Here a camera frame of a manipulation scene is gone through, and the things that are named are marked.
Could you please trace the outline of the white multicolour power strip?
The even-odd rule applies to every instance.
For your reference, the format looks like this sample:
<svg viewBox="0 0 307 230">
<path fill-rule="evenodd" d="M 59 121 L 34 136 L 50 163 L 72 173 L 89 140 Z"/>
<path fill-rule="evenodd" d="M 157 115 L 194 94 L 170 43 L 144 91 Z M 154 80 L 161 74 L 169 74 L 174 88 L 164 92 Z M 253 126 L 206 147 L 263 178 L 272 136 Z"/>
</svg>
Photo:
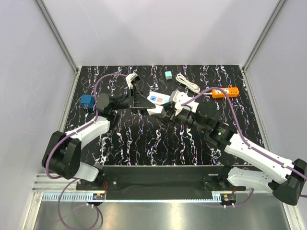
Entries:
<svg viewBox="0 0 307 230">
<path fill-rule="evenodd" d="M 174 108 L 174 104 L 169 102 L 170 95 L 158 93 L 158 92 L 150 92 L 149 96 L 147 97 L 148 100 L 150 100 L 155 105 L 161 105 L 164 107 L 165 112 L 167 112 L 168 109 Z"/>
</svg>

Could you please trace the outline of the teal plug adapter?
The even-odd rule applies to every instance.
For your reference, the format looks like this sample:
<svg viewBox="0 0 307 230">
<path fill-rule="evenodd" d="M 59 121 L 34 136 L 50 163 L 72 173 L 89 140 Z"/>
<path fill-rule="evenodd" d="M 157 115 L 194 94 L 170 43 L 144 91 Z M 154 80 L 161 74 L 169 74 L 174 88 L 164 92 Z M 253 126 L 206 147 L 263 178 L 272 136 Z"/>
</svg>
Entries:
<svg viewBox="0 0 307 230">
<path fill-rule="evenodd" d="M 166 80 L 172 79 L 172 72 L 171 71 L 166 71 L 165 72 L 165 79 Z"/>
</svg>

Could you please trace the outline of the white charger adapter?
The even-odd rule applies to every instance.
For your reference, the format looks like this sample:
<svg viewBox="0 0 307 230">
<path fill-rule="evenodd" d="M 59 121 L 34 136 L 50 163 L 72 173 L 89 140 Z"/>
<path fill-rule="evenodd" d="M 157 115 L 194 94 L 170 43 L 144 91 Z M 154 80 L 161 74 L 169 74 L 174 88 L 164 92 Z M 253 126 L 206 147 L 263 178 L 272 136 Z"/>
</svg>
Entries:
<svg viewBox="0 0 307 230">
<path fill-rule="evenodd" d="M 165 117 L 166 115 L 165 109 L 161 105 L 155 105 L 155 108 L 147 109 L 147 112 L 150 116 Z"/>
</svg>

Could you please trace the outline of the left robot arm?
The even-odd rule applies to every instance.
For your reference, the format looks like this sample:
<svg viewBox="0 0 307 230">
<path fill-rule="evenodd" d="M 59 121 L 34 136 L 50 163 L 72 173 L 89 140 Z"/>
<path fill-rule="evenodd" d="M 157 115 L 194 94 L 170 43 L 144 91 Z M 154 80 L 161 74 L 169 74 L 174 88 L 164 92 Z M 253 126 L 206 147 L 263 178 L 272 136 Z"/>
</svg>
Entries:
<svg viewBox="0 0 307 230">
<path fill-rule="evenodd" d="M 89 122 L 66 133 L 56 131 L 51 135 L 42 159 L 50 179 L 83 179 L 92 189 L 100 189 L 104 183 L 103 175 L 98 168 L 81 161 L 82 149 L 117 125 L 119 115 L 116 110 L 147 111 L 154 109 L 155 104 L 132 88 L 120 96 L 101 93 L 97 95 L 94 107 L 96 115 Z"/>
</svg>

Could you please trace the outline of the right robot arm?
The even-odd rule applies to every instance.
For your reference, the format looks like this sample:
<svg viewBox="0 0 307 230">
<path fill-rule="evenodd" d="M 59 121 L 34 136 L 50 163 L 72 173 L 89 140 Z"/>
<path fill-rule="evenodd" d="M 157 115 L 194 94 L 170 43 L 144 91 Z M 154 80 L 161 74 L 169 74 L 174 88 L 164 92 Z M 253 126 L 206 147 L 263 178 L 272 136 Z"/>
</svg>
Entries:
<svg viewBox="0 0 307 230">
<path fill-rule="evenodd" d="M 223 123 L 217 111 L 206 106 L 189 105 L 176 109 L 174 104 L 165 106 L 165 117 L 170 124 L 186 125 L 204 134 L 210 147 L 237 156 L 258 168 L 244 171 L 232 166 L 228 173 L 218 177 L 224 190 L 244 186 L 268 191 L 279 201 L 295 206 L 307 180 L 307 163 L 302 159 L 290 160 L 278 156 L 244 137 L 234 127 Z"/>
</svg>

